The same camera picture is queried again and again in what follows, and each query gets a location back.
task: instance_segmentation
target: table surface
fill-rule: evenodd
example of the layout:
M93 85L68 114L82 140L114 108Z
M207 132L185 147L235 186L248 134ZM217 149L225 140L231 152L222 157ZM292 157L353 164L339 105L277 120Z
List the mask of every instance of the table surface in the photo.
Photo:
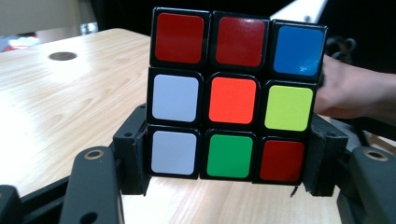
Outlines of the table surface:
M0 53L0 184L21 196L70 175L146 102L149 37L121 29ZM77 54L53 61L58 51ZM126 223L341 223L333 197L300 186L153 177L122 196Z

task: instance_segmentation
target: green square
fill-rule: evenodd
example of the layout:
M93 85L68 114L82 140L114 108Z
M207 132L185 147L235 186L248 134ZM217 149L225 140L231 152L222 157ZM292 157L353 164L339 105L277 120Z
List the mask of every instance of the green square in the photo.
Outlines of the green square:
M252 148L250 137L214 134L209 144L207 173L211 176L248 177Z
M308 88L272 86L268 93L265 127L304 131L308 125L313 95Z

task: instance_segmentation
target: cube face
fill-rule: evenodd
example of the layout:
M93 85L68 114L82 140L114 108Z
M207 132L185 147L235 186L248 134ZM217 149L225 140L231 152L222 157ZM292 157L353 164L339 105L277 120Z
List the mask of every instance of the cube face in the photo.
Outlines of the cube face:
M157 7L150 64L199 67L206 60L209 12Z
M148 173L299 185L326 33L311 23L154 8Z
M273 21L269 64L273 77L318 81L326 31L313 24Z
M210 61L218 68L259 71L263 68L268 19L215 11Z
M255 146L256 137L252 133L208 131L201 178L249 181Z
M255 182L298 185L305 145L298 140L265 138L261 144L260 169Z
M148 172L198 178L201 135L198 130L148 126Z
M160 124L198 122L203 94L199 73L173 69L149 69L148 121Z
M207 88L209 122L218 127L241 127L254 121L260 93L255 77L216 73Z
M316 85L269 81L265 87L266 102L262 104L261 129L264 133L303 133L312 116Z

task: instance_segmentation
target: screw hole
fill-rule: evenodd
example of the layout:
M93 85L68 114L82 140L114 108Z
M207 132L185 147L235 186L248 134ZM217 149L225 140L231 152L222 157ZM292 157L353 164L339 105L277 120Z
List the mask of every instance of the screw hole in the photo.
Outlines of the screw hole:
M368 158L375 160L375 161L387 161L388 157L381 152L374 151L374 150L365 150L364 155Z
M50 54L49 58L55 61L69 61L77 58L77 54L73 52L56 52Z
M312 18L308 15L304 16L304 21L305 22L312 22Z
M85 214L80 220L79 223L81 224L91 224L98 218L98 215L94 212L90 212Z
M96 160L98 158L101 158L103 156L103 154L105 154L105 152L103 150L92 150L87 152L84 155L84 158L86 160Z

